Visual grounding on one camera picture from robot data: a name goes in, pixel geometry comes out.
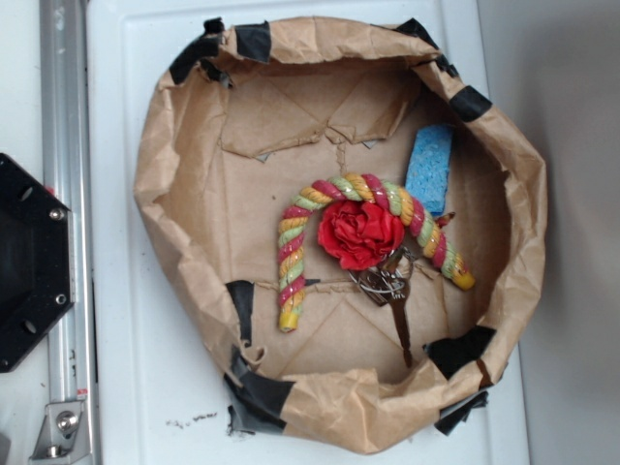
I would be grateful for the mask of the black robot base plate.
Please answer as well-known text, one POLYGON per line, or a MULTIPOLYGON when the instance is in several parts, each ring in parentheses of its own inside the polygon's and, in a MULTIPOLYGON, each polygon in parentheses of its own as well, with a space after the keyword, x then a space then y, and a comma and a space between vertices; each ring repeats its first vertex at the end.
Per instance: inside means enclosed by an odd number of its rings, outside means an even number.
POLYGON ((30 354, 73 304, 70 210, 1 155, 1 371, 30 354))

